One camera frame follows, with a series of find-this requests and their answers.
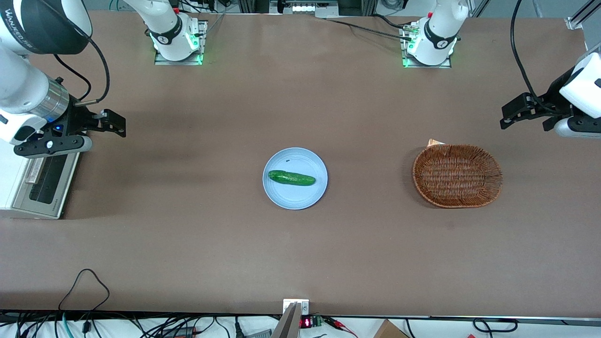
electrical wire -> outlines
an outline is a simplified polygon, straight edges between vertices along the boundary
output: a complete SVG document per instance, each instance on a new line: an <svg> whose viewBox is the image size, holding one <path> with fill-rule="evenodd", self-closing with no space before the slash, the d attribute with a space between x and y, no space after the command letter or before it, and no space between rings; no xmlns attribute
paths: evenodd
<svg viewBox="0 0 601 338"><path fill-rule="evenodd" d="M388 37L399 38L401 40L411 41L410 37L405 37L405 36L390 34L390 33L386 33L386 32L380 32L380 31L376 31L375 29L357 26L357 25L354 25L354 24L348 23L348 22L342 22L342 21L332 20L332 19L324 19L324 20L325 21L330 21L330 22L335 22L335 23L341 23L343 25L347 25L347 26L350 26L350 27L355 27L355 28L363 29L364 31L372 32L372 33L375 33L375 34L380 34L380 35L384 35L384 36L388 36Z"/></svg>
<svg viewBox="0 0 601 338"><path fill-rule="evenodd" d="M96 52L98 53L98 56L100 57L100 60L102 61L102 66L105 69L105 75L106 75L106 86L105 86L105 91L104 93L102 93L102 95L98 98L98 99L94 99L91 101L87 101L87 102L79 102L76 103L75 106L85 106L85 105L91 105L94 103L99 103L100 101L104 100L105 97L108 95L109 93L109 89L111 87L111 74L109 73L109 66L106 63L106 59L104 54L102 54L102 51L100 50L100 48L98 47L98 45L94 42L94 40L92 40L92 37L90 37L86 32L84 32L83 30L81 30L80 27L78 27L76 24L74 24L71 20L69 20L67 17L65 17L65 15L61 14L59 11L57 11L53 6L51 6L50 4L48 4L48 2L46 2L46 0L40 0L40 2L42 2L45 6L47 6L50 10L52 10L54 12L54 14L56 14L58 17L60 17L63 21L67 22L71 27L73 27L79 34L81 34L83 37L86 38L86 40L88 40L88 42L92 45L92 47L94 47L94 49L96 50Z"/></svg>
<svg viewBox="0 0 601 338"><path fill-rule="evenodd" d="M380 0L380 2L389 10L398 10L400 7L403 10L407 6L407 0Z"/></svg>
<svg viewBox="0 0 601 338"><path fill-rule="evenodd" d="M401 24L396 24L396 23L388 20L388 18L385 17L384 15L380 15L380 14L374 13L371 16L379 17L380 19L384 20L384 22L386 22L388 25L391 25L394 28L398 28L398 29L403 29L403 27L405 25L408 25L408 24L410 24L412 22L412 21L409 21L409 22L405 22L405 23L401 23Z"/></svg>
<svg viewBox="0 0 601 338"><path fill-rule="evenodd" d="M75 285L77 284L77 282L79 280L79 277L81 277L81 274L83 274L85 271L91 272L92 275L94 275L94 278L96 278L96 281L98 281L98 283L100 285L102 285L102 287L104 287L105 290L106 290L106 297L105 297L105 299L103 299L103 301L101 301L100 303L98 303L98 305L94 306L94 308L92 310L90 310L90 311L95 311L96 309L98 309L98 307L101 306L102 304L104 304L109 299L109 297L111 296L111 291L109 290L109 288L104 283L102 283L102 281L100 280L100 278L98 278L98 275L96 274L96 272L94 272L94 270L92 270L92 269L85 268L85 269L82 269L81 271L79 271L79 273L77 274L77 277L75 277L75 281L73 282L73 285L71 285L71 289L69 289L69 292L67 292L67 294L61 299L61 302L58 303L58 310L59 311L62 311L61 305L67 299L67 297L69 297L69 295L71 295L71 292L73 292L73 289L75 288Z"/></svg>
<svg viewBox="0 0 601 338"><path fill-rule="evenodd" d="M179 2L180 2L181 4L188 5L188 6L190 6L191 8L194 8L194 9L195 9L197 12L199 12L199 13L203 13L203 12L201 12L200 10L209 10L209 11L211 11L212 13L217 13L217 11L216 11L215 9L211 9L210 7L200 7L200 6L192 5L190 2L188 2L188 0L179 0Z"/></svg>
<svg viewBox="0 0 601 338"><path fill-rule="evenodd" d="M94 322L94 318L92 318L92 326L94 327L94 331L96 331L98 338L102 338L102 336L100 335L100 331L98 331L98 328L96 327L96 322Z"/></svg>
<svg viewBox="0 0 601 338"><path fill-rule="evenodd" d="M34 334L33 334L33 336L31 336L31 338L36 338L36 337L37 337L37 333L38 333L38 331L41 329L42 325L44 325L44 323L45 323L45 322L48 320L48 318L50 318L50 315L51 315L51 314L52 314L52 313L51 313L51 312L49 312L49 313L46 315L46 317L44 317L44 319L42 320L42 322L40 323L40 326L36 326L36 327L35 327Z"/></svg>
<svg viewBox="0 0 601 338"><path fill-rule="evenodd" d="M58 329L57 329L57 324L56 322L58 322L58 315L60 312L56 312L56 316L54 316L54 336L55 338L58 338Z"/></svg>
<svg viewBox="0 0 601 338"><path fill-rule="evenodd" d="M546 105L544 105L543 101L534 92L532 84L530 83L530 80L528 79L528 75L526 74L526 70L524 69L524 66L523 66L523 64L522 64L522 62L520 60L520 56L517 54L516 39L515 39L515 29L516 29L517 11L520 9L520 5L521 4L522 4L522 0L517 0L516 7L513 10L513 15L511 16L511 24L510 24L510 30L509 30L509 39L510 39L510 42L511 42L511 51L513 52L513 56L516 59L518 68L520 68L520 72L522 73L522 77L524 78L524 82L526 82L526 87L528 87L528 91L530 92L530 95L532 96L532 98L534 99L534 101L536 101L536 103L539 104L541 106L541 108L543 108L547 112L550 112L550 113L552 113L554 115L557 115L557 112L554 111L554 110L552 110L551 108L547 107Z"/></svg>
<svg viewBox="0 0 601 338"><path fill-rule="evenodd" d="M342 329L344 332L348 332L350 334L352 334L353 336L355 336L355 338L359 338L353 331L351 331L349 328L343 328Z"/></svg>
<svg viewBox="0 0 601 338"><path fill-rule="evenodd" d="M482 329L482 328L478 327L478 325L476 325L477 322L484 324L484 326L486 327L486 329ZM472 321L472 325L474 326L474 329L476 329L476 330L478 330L478 331L480 331L482 333L488 333L489 336L490 336L490 338L494 338L492 336L493 333L510 333L510 332L513 332L513 331L517 330L517 321L514 320L513 324L514 324L514 327L509 328L507 330L493 330L493 329L490 328L490 326L488 325L488 323L484 319L482 319L482 318L474 318L474 320Z"/></svg>
<svg viewBox="0 0 601 338"><path fill-rule="evenodd" d="M210 26L210 27L207 29L207 31L206 31L204 34L200 34L200 36L207 35L207 34L208 34L210 31L211 31L211 29L213 29L213 27L214 27L214 26L215 26L215 25L216 25L216 24L217 24L217 23L218 23L220 20L222 20L222 19L223 19L223 17L225 16L225 13L226 13L227 11L228 11L228 8L224 9L224 12L223 12L223 13L221 13L221 15L220 15L220 16L217 18L217 20L215 20L215 22L213 22L213 23L211 24L211 26Z"/></svg>
<svg viewBox="0 0 601 338"><path fill-rule="evenodd" d="M194 322L193 327L196 327L196 323L198 323L198 321L200 320L200 318L198 318L196 320L196 322ZM194 331L195 334L201 334L205 331L207 331L211 326L213 326L213 323L215 323L215 317L213 317L213 321L211 321L211 324L209 324L209 326L207 326L206 328L204 328L204 330L200 330L200 331Z"/></svg>
<svg viewBox="0 0 601 338"><path fill-rule="evenodd" d="M82 95L80 98L78 98L78 100L80 100L80 101L83 100L83 99L85 99L86 96L88 96L89 93L90 93L90 91L92 90L92 83L90 83L90 80L88 80L87 78L85 78L85 76L83 76L80 73L78 73L77 70L71 68L57 54L54 54L54 58L58 61L58 63L60 63L61 65L63 65L63 67L65 67L67 70L69 70L70 72L72 72L73 74L75 74L78 78L84 80L85 84L88 85L88 90L85 91L84 95Z"/></svg>
<svg viewBox="0 0 601 338"><path fill-rule="evenodd" d="M225 332L227 333L227 338L231 338L230 337L230 332L228 331L228 329L225 328L225 326L221 325L221 323L217 320L217 317L213 317L215 319L215 322L217 323L217 325L219 325L220 327L224 328Z"/></svg>
<svg viewBox="0 0 601 338"><path fill-rule="evenodd" d="M73 337L73 333L71 333L71 329L69 329L69 325L67 325L67 315L63 312L63 326L65 327L65 331L67 332L67 335L69 336L69 338L75 338Z"/></svg>
<svg viewBox="0 0 601 338"><path fill-rule="evenodd" d="M413 331L411 330L411 324L409 324L409 318L405 318L405 323L407 323L407 331L409 331L409 335L411 338L415 338Z"/></svg>

digital display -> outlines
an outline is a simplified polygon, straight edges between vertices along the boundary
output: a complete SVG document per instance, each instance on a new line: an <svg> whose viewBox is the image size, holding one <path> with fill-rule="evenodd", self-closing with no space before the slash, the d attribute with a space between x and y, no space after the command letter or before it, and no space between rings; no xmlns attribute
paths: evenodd
<svg viewBox="0 0 601 338"><path fill-rule="evenodd" d="M313 327L313 319L311 316L303 316L300 319L300 328L311 328Z"/></svg>

white floor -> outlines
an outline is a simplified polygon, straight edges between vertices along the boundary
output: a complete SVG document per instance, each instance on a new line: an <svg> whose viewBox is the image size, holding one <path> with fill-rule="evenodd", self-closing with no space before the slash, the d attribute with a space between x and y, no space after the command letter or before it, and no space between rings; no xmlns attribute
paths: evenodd
<svg viewBox="0 0 601 338"><path fill-rule="evenodd" d="M373 318L337 318L346 327L353 330L359 338L372 338L380 327L383 319ZM159 325L164 320L144 319L140 323L145 329ZM202 318L196 324L198 330L203 330L210 324L212 318ZM230 338L235 338L233 317L220 317L219 323L227 328ZM391 320L402 331L407 333L407 327L402 319ZM124 319L106 319L96 320L96 325L102 338L138 338L142 336L140 330L131 322ZM273 330L277 321L270 317L253 316L240 317L240 326L245 335L251 335L264 330ZM74 338L83 338L81 328L83 321L68 322L69 328ZM415 338L467 338L473 334L476 338L490 338L488 334L476 331L471 322L465 321L433 321L433 320L411 320L411 329ZM493 329L507 329L513 324L491 323ZM12 338L16 333L16 325L7 325L0 328L0 337ZM350 334L335 330L327 325L300 331L300 338L313 338L327 334L324 338L353 338ZM54 333L54 322L47 322L40 328L38 338L56 338ZM88 338L98 338L96 332L92 329L87 334ZM493 338L601 338L601 327L582 327L572 325L544 325L544 324L519 324L518 329L512 333L495 333ZM63 328L62 323L58 322L58 338L69 338ZM207 331L197 338L228 338L225 330L213 324Z"/></svg>

white printer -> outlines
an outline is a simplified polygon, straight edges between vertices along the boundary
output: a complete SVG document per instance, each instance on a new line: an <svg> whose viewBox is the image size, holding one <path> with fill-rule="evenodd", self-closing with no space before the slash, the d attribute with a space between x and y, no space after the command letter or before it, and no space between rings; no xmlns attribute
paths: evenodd
<svg viewBox="0 0 601 338"><path fill-rule="evenodd" d="M78 159L79 153L26 159L0 142L0 217L59 218Z"/></svg>

black cable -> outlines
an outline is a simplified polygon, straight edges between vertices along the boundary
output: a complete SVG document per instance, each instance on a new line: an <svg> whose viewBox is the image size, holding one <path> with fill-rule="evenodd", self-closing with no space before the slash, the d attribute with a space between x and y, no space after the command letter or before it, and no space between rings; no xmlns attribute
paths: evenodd
<svg viewBox="0 0 601 338"><path fill-rule="evenodd" d="M386 32L380 32L380 31L376 31L375 29L357 26L357 25L354 25L354 24L348 23L348 22L342 22L342 21L337 21L337 20L332 20L332 19L324 19L324 20L325 21L330 21L330 22L335 22L335 23L341 23L343 25L347 25L347 26L350 26L350 27L355 27L355 28L363 29L364 31L372 32L372 33L375 33L375 34L380 34L380 35L384 35L384 36L388 36L388 37L399 38L401 40L411 41L411 38L410 37L406 37L406 36L400 36L400 35L390 34L390 33L386 33Z"/></svg>
<svg viewBox="0 0 601 338"><path fill-rule="evenodd" d="M532 87L532 84L530 83L530 80L528 79L528 75L526 74L526 70L524 69L524 66L523 66L523 64L522 64L522 62L520 60L520 56L518 56L518 54L517 54L516 39L515 39L515 29L516 29L517 11L520 9L520 4L522 4L522 0L517 0L516 8L513 10L513 15L511 16L511 24L510 24L510 29L509 29L509 39L510 39L510 42L511 42L511 51L513 52L513 56L516 59L517 66L520 68L520 72L522 73L522 77L524 78L524 82L526 82L526 87L528 87L528 91L530 92L530 95L532 95L532 98L534 99L534 101L536 101L536 103L539 104L546 111L551 112L553 114L557 114L556 111L554 111L551 108L549 108L546 105L544 105L543 101L536 95L536 93L534 92L534 89Z"/></svg>
<svg viewBox="0 0 601 338"><path fill-rule="evenodd" d="M404 8L403 1L404 0L380 0L382 5L389 10L398 10L400 7Z"/></svg>
<svg viewBox="0 0 601 338"><path fill-rule="evenodd" d="M111 296L111 291L109 290L109 288L104 283L102 283L102 281L100 280L100 278L98 278L98 275L96 274L96 272L94 272L94 270L92 270L92 269L85 268L85 269L82 269L81 271L79 271L79 273L77 274L77 277L75 277L75 281L73 282L73 285L71 285L71 289L69 289L69 292L67 292L67 294L61 299L61 302L58 303L58 310L59 311L62 311L61 305L67 299L67 297L69 297L69 295L71 295L71 292L73 292L73 289L75 288L75 285L77 284L77 282L79 280L79 277L85 271L92 272L92 275L94 275L94 278L96 278L96 281L98 281L98 283L100 285L102 285L102 287L104 287L105 290L106 290L106 297L105 297L105 299L103 301L101 301L100 303L98 303L98 305L94 306L94 308L92 310L90 310L90 311L94 311L95 309L98 309L98 307L101 306L102 304L104 304L109 299L109 297Z"/></svg>
<svg viewBox="0 0 601 338"><path fill-rule="evenodd" d="M59 311L56 312L56 315L54 317L54 336L55 338L58 338L58 329L56 328L56 323L58 322L58 315L60 315L61 313Z"/></svg>
<svg viewBox="0 0 601 338"><path fill-rule="evenodd" d="M415 336L413 335L413 331L411 331L411 325L409 324L409 318L405 318L405 323L407 323L407 330L409 331L409 335L411 336L411 338L415 338Z"/></svg>
<svg viewBox="0 0 601 338"><path fill-rule="evenodd" d="M14 338L19 338L21 335L21 326L23 326L23 323L21 322L21 314L19 313L17 317L17 331L14 333Z"/></svg>
<svg viewBox="0 0 601 338"><path fill-rule="evenodd" d="M100 50L100 48L98 47L98 45L94 42L94 40L92 40L92 38L88 34L86 34L83 30L81 30L80 27L78 27L71 20L69 20L67 17L65 17L64 15L62 15L59 11L57 11L56 9L54 9L54 7L51 6L50 4L48 4L46 2L46 0L40 0L40 1L44 5L46 5L50 10L52 10L63 21L65 21L69 25L71 25L71 27L73 27L79 34L81 34L83 37L85 37L86 40L88 40L88 42L92 45L92 47L94 47L94 49L98 53L98 56L100 57L100 60L102 61L102 66L105 68L106 86L105 86L104 93L102 93L102 95L98 99L89 101L89 104L91 104L91 103L99 103L100 101L104 100L105 97L106 97L106 95L109 93L109 88L111 87L111 74L109 73L109 66L106 63L106 59L105 59L104 54L102 54L102 51Z"/></svg>
<svg viewBox="0 0 601 338"><path fill-rule="evenodd" d="M217 13L217 11L216 11L214 8L213 8L213 9L211 9L210 7L199 7L199 6L194 6L194 5L192 5L190 2L188 2L188 0L179 0L179 1L180 1L180 3L181 3L181 4L186 4L186 5L188 5L188 6L192 7L192 8L194 8L194 9L195 9L197 12L199 12L199 13L203 13L203 12L200 12L200 10L210 10L210 11L211 11L211 13Z"/></svg>
<svg viewBox="0 0 601 338"><path fill-rule="evenodd" d="M40 323L40 326L38 326L38 327L35 327L34 334L33 334L33 336L31 336L31 338L36 338L36 337L37 337L37 333L38 333L38 331L41 329L42 325L44 325L44 323L45 323L45 322L48 320L48 318L50 317L50 315L51 315L51 314L52 314L52 313L51 313L51 312L49 312L49 313L46 315L46 317L44 317L44 319L42 319L42 322Z"/></svg>
<svg viewBox="0 0 601 338"><path fill-rule="evenodd" d="M221 325L221 323L217 320L217 317L215 318L215 322L217 323L217 325L219 325L220 327L224 328L225 332L227 333L227 338L231 338L230 337L230 332L225 328L225 326Z"/></svg>
<svg viewBox="0 0 601 338"><path fill-rule="evenodd" d="M213 317L213 320L211 321L211 324L209 324L209 326L204 328L204 330L196 331L195 334L199 334L199 333L203 333L203 332L207 331L211 326L213 326L214 323L215 323L215 317Z"/></svg>
<svg viewBox="0 0 601 338"><path fill-rule="evenodd" d="M401 24L396 24L396 23L388 20L388 18L385 17L384 15L380 15L380 14L374 13L371 16L379 17L380 19L384 20L384 22L386 22L388 25L391 25L394 28L398 28L398 29L403 29L403 27L405 25L408 25L408 24L410 24L412 22L412 21L409 21L409 22L405 22L405 23L401 23Z"/></svg>
<svg viewBox="0 0 601 338"><path fill-rule="evenodd" d="M484 324L486 329L479 328L478 325L476 325L477 322ZM509 333L509 332L513 332L513 331L517 330L517 321L516 320L513 321L514 327L509 328L507 330L493 330L490 328L488 323L482 318L474 318L474 320L472 321L472 325L474 326L474 329L476 329L482 333L488 333L490 335L490 338L493 338L493 336L492 336L493 333Z"/></svg>
<svg viewBox="0 0 601 338"><path fill-rule="evenodd" d="M92 83L90 83L90 81L86 79L85 76L81 75L75 69L71 68L68 64L66 64L65 61L61 60L61 58L57 54L54 54L54 58L58 61L58 63L62 64L63 67L75 74L78 78L84 80L85 84L88 85L88 90L85 91L85 94L82 95L82 97L78 98L78 100L80 101L85 99L85 97L88 96L90 91L92 90Z"/></svg>
<svg viewBox="0 0 601 338"><path fill-rule="evenodd" d="M94 318L92 318L92 326L94 327L94 331L96 331L98 338L102 338L102 336L100 335L100 332L98 331L98 328L96 327L96 322L94 322Z"/></svg>

